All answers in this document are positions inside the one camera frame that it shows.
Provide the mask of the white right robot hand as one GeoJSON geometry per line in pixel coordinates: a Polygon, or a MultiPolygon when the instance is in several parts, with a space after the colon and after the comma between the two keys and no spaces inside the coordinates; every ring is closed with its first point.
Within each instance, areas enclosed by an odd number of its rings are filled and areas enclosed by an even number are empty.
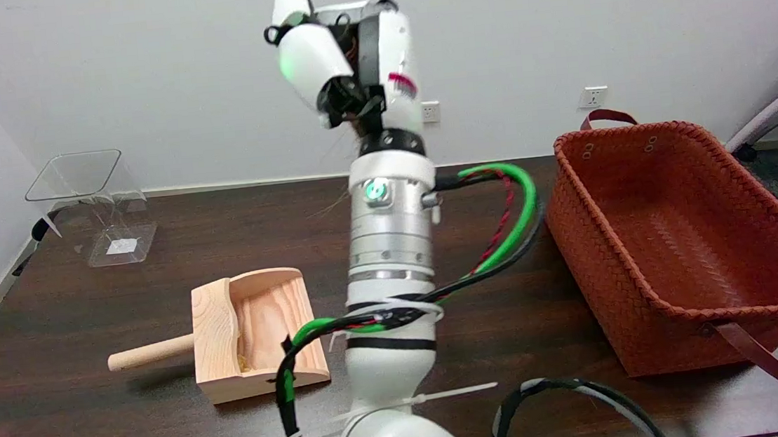
{"type": "Polygon", "coordinates": [[[410,21],[395,0],[274,0],[271,14],[265,43],[323,128],[350,126],[361,155],[426,154],[410,21]]]}

